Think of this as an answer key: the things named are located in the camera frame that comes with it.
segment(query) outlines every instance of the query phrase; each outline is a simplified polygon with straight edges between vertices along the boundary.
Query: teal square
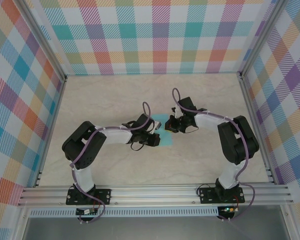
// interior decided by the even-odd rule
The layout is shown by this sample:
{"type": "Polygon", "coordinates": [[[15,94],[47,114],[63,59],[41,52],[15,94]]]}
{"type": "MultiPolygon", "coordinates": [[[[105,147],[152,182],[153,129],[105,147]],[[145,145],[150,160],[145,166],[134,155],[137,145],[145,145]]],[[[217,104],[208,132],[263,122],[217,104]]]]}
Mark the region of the teal square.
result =
{"type": "Polygon", "coordinates": [[[186,37],[183,40],[183,50],[198,50],[200,37],[186,37]]]}
{"type": "Polygon", "coordinates": [[[30,68],[21,56],[18,57],[13,68],[19,74],[19,76],[25,81],[30,68]]]}
{"type": "Polygon", "coordinates": [[[133,23],[121,23],[119,24],[120,35],[122,39],[136,39],[137,30],[136,25],[133,23]]]}
{"type": "Polygon", "coordinates": [[[139,63],[129,62],[125,64],[127,74],[140,74],[139,63]]]}
{"type": "Polygon", "coordinates": [[[201,31],[201,37],[216,37],[220,22],[204,22],[201,31]]]}
{"type": "Polygon", "coordinates": [[[171,22],[169,24],[169,38],[184,38],[186,34],[185,22],[171,22]]]}
{"type": "Polygon", "coordinates": [[[235,29],[232,36],[237,36],[237,37],[248,36],[253,24],[254,24],[253,21],[238,21],[235,25],[235,29]]]}
{"type": "Polygon", "coordinates": [[[85,25],[69,25],[73,39],[89,39],[89,35],[85,25]]]}
{"type": "Polygon", "coordinates": [[[51,104],[51,107],[50,107],[50,111],[49,111],[51,115],[54,114],[55,107],[56,107],[56,103],[53,101],[51,104]]]}
{"type": "Polygon", "coordinates": [[[172,134],[165,130],[165,123],[169,120],[169,114],[152,114],[152,119],[156,122],[160,122],[161,126],[154,132],[160,134],[159,147],[171,146],[173,144],[172,134]]]}
{"type": "Polygon", "coordinates": [[[69,26],[67,26],[67,25],[54,25],[52,27],[53,27],[53,30],[56,34],[56,37],[59,40],[72,40],[72,39],[74,39],[72,34],[71,34],[69,26]]]}
{"type": "Polygon", "coordinates": [[[186,38],[197,38],[201,35],[203,22],[187,22],[185,26],[186,38]]]}
{"type": "Polygon", "coordinates": [[[106,39],[121,38],[118,24],[102,24],[102,29],[106,39]]]}
{"type": "Polygon", "coordinates": [[[152,38],[152,23],[137,23],[136,37],[139,39],[152,38]]]}
{"type": "Polygon", "coordinates": [[[181,74],[193,74],[194,66],[195,66],[194,61],[183,61],[183,62],[181,62],[180,73],[181,74]]]}

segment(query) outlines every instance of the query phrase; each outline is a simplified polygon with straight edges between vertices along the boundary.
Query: colorful plaid pattern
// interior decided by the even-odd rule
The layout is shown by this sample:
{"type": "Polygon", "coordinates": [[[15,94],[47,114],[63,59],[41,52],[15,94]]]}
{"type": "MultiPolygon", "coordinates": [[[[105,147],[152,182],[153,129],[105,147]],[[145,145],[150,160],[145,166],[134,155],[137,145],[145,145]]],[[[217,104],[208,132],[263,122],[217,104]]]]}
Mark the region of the colorful plaid pattern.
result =
{"type": "Polygon", "coordinates": [[[62,82],[12,0],[0,0],[0,240],[43,153],[62,82]]]}
{"type": "Polygon", "coordinates": [[[39,0],[54,30],[48,34],[34,1],[27,0],[51,47],[58,52],[54,35],[64,51],[61,65],[76,75],[237,72],[270,2],[39,0]]]}
{"type": "Polygon", "coordinates": [[[300,221],[300,0],[289,1],[246,83],[276,174],[290,186],[300,221]]]}
{"type": "Polygon", "coordinates": [[[271,0],[271,3],[268,7],[268,9],[266,10],[266,13],[265,15],[263,16],[263,19],[258,27],[258,30],[255,32],[255,35],[253,37],[253,40],[252,42],[250,43],[250,46],[248,48],[248,50],[246,51],[245,55],[244,55],[244,58],[243,58],[243,61],[239,67],[239,72],[242,72],[247,60],[248,60],[248,57],[250,56],[250,53],[251,51],[254,49],[258,39],[259,39],[259,36],[260,36],[260,33],[262,32],[262,30],[264,29],[265,25],[266,25],[266,22],[268,21],[269,17],[271,16],[271,13],[276,5],[278,0],[271,0]]]}

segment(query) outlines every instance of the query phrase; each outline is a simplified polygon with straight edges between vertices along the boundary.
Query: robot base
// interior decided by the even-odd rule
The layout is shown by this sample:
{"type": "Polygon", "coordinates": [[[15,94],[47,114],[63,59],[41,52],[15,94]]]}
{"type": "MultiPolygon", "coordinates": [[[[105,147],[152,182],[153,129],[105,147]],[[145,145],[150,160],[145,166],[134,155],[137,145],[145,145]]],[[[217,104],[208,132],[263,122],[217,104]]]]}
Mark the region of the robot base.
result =
{"type": "MultiPolygon", "coordinates": [[[[96,186],[94,186],[90,191],[87,192],[87,194],[100,199],[102,202],[104,202],[105,205],[110,204],[110,198],[111,198],[111,189],[96,189],[96,186]]],[[[98,202],[95,202],[90,197],[87,197],[83,193],[81,193],[75,186],[74,188],[71,188],[68,190],[66,201],[66,205],[98,205],[98,202]]]]}
{"type": "Polygon", "coordinates": [[[220,200],[214,187],[200,187],[198,193],[201,204],[236,204],[237,199],[239,204],[245,202],[244,192],[241,187],[236,187],[233,196],[225,201],[220,200]]]}

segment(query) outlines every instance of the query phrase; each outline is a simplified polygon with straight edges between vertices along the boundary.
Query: gray floor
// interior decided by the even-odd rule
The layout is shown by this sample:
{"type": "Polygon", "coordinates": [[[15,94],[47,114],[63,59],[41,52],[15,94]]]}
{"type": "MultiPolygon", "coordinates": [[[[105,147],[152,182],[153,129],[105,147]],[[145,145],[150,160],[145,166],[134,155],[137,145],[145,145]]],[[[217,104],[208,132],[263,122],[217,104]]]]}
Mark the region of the gray floor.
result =
{"type": "MultiPolygon", "coordinates": [[[[63,142],[84,121],[99,126],[118,126],[136,120],[147,101],[152,114],[171,114],[172,88],[191,97],[197,108],[249,118],[235,74],[143,74],[70,76],[58,113],[41,177],[41,186],[71,185],[70,162],[63,142]]],[[[172,145],[144,147],[104,145],[91,165],[97,185],[149,185],[214,183],[225,159],[219,135],[208,129],[172,136],[172,145]]],[[[242,182],[267,182],[260,153],[250,160],[242,182]]]]}

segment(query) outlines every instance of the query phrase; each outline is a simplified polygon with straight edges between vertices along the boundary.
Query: purple cable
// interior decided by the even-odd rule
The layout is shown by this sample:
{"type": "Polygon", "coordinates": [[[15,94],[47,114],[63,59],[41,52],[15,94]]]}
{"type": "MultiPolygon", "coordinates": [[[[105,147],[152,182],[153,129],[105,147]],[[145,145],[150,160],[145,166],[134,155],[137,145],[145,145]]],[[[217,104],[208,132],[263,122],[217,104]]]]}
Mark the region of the purple cable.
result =
{"type": "MultiPolygon", "coordinates": [[[[122,129],[123,129],[124,131],[134,131],[134,130],[138,130],[138,129],[143,128],[143,127],[149,122],[149,120],[150,120],[151,109],[150,109],[149,104],[148,104],[146,101],[144,101],[144,102],[142,103],[142,107],[143,107],[143,112],[144,112],[144,114],[146,114],[147,117],[148,117],[148,118],[146,119],[146,121],[144,122],[144,124],[142,124],[141,126],[138,126],[138,127],[134,127],[134,128],[121,128],[121,127],[119,127],[119,126],[106,126],[106,127],[102,127],[102,128],[96,129],[96,130],[91,134],[91,136],[89,137],[89,139],[86,141],[85,146],[83,147],[83,149],[81,150],[81,152],[79,153],[79,155],[76,157],[76,159],[75,159],[73,162],[70,163],[70,167],[72,168],[72,177],[73,177],[74,184],[75,184],[76,188],[77,188],[82,194],[84,194],[84,195],[86,195],[87,197],[89,197],[89,198],[91,198],[91,199],[97,201],[98,203],[102,204],[102,206],[103,206],[102,212],[101,212],[98,216],[94,217],[92,220],[87,221],[87,222],[86,222],[87,224],[88,224],[88,223],[93,223],[94,221],[98,220],[98,219],[105,213],[106,205],[105,205],[105,203],[104,203],[103,201],[101,201],[100,199],[98,199],[98,198],[96,198],[96,197],[94,197],[94,196],[91,196],[90,194],[88,194],[88,193],[86,193],[85,191],[83,191],[83,189],[78,185],[77,178],[76,178],[76,174],[75,174],[75,164],[76,164],[76,162],[78,162],[79,159],[82,157],[82,155],[83,155],[84,152],[86,151],[86,149],[87,149],[89,143],[91,142],[92,138],[93,138],[94,135],[96,135],[98,132],[100,132],[100,131],[102,131],[102,130],[106,130],[106,129],[119,129],[119,130],[122,130],[122,129]],[[145,105],[146,105],[147,108],[148,108],[148,112],[149,112],[148,115],[147,115],[147,113],[146,113],[145,105]]],[[[81,215],[79,216],[79,220],[80,220],[81,223],[83,223],[83,220],[81,219],[81,215]]]]}
{"type": "Polygon", "coordinates": [[[249,151],[248,151],[248,146],[247,146],[246,139],[245,139],[243,133],[241,132],[239,126],[238,126],[232,119],[230,119],[230,118],[228,118],[228,117],[226,117],[226,116],[221,116],[221,115],[212,113],[212,112],[198,111],[198,110],[190,110],[190,109],[187,109],[187,108],[181,106],[181,105],[178,103],[178,101],[177,101],[177,99],[176,99],[176,97],[175,97],[175,91],[176,91],[177,94],[178,94],[179,100],[181,99],[181,96],[180,96],[179,90],[178,90],[176,87],[172,89],[172,97],[173,97],[173,100],[175,101],[175,103],[178,105],[178,107],[180,107],[181,109],[183,109],[183,110],[185,110],[185,111],[187,111],[187,112],[196,113],[196,114],[211,115],[211,116],[216,117],[216,118],[219,118],[219,119],[225,119],[225,120],[229,121],[230,123],[232,123],[232,125],[233,125],[233,126],[235,127],[235,129],[238,131],[238,133],[239,133],[239,135],[240,135],[240,137],[241,137],[241,139],[242,139],[242,143],[243,143],[244,151],[245,151],[245,163],[244,163],[243,168],[242,168],[242,169],[237,173],[237,175],[235,176],[235,180],[236,180],[239,184],[241,184],[241,185],[250,187],[250,188],[252,189],[253,194],[252,194],[252,199],[251,199],[251,201],[250,201],[248,207],[245,209],[245,211],[242,212],[240,215],[238,215],[238,216],[236,216],[236,217],[233,218],[233,219],[237,219],[239,216],[242,216],[243,213],[245,213],[245,212],[248,210],[248,208],[250,208],[250,206],[251,206],[252,203],[254,202],[255,196],[256,196],[256,190],[255,190],[255,188],[254,188],[253,186],[251,186],[251,185],[248,184],[248,183],[242,183],[242,182],[238,181],[239,175],[247,168],[248,163],[249,163],[249,151]]]}

